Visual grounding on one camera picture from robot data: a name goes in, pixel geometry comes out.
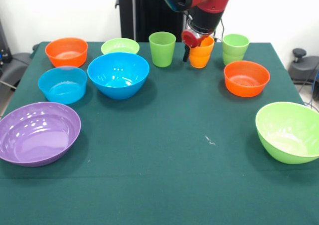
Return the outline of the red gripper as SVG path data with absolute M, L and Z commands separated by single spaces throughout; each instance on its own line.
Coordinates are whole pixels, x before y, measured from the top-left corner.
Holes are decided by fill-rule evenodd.
M 187 62 L 190 54 L 190 47 L 200 46 L 201 42 L 207 37 L 207 34 L 201 34 L 190 29 L 185 29 L 182 32 L 181 37 L 185 44 L 185 52 L 182 61 Z

